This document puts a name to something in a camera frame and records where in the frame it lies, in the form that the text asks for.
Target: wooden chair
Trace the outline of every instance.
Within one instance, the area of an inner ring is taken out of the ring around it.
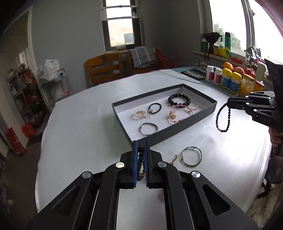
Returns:
[[[133,67],[133,62],[132,62],[132,57],[131,57],[131,53],[130,51],[127,52],[128,55],[128,60],[129,60],[129,64],[130,64],[130,69],[131,69],[131,74],[135,75],[135,74],[141,74],[141,73],[148,73],[150,71],[154,71],[154,70],[159,70],[160,68],[160,49],[156,48],[155,49],[155,57],[156,59],[153,61],[153,64],[151,64],[150,67],[145,67],[145,68],[134,68]]]
[[[124,77],[122,56],[120,53],[100,55],[87,60],[86,65],[93,86]]]

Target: gray striped cloth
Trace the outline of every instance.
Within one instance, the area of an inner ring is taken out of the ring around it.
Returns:
[[[155,58],[155,48],[153,47],[137,47],[130,50],[134,68],[150,67]]]

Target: human hand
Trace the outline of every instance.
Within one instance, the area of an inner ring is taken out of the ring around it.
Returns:
[[[270,134],[270,141],[273,146],[277,146],[281,143],[280,136],[283,136],[283,133],[280,133],[279,131],[269,128],[269,134]]]

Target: round table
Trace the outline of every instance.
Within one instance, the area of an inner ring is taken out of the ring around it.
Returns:
[[[118,162],[122,153],[131,150],[113,113],[112,103],[184,83],[215,99],[215,112],[151,149],[160,152],[167,162],[177,154],[174,166],[178,170],[200,171],[247,211],[268,165],[271,150],[268,127],[252,121],[244,111],[232,110],[228,132],[219,132],[215,127],[216,113],[228,96],[172,70],[162,72],[138,74],[98,85],[56,103],[42,138],[35,188],[38,210],[82,172],[104,171]],[[226,108],[219,116],[219,126],[223,129],[227,126]],[[188,146],[202,150],[202,161],[196,167],[181,162],[181,151]],[[117,229],[166,229],[162,190],[146,188],[144,180],[138,182],[135,189],[120,190]]]

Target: orange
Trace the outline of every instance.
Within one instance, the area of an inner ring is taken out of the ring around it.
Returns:
[[[223,68],[226,68],[226,69],[229,69],[229,70],[231,70],[232,72],[233,72],[233,66],[232,66],[232,64],[231,63],[229,63],[229,62],[224,62],[223,63]]]

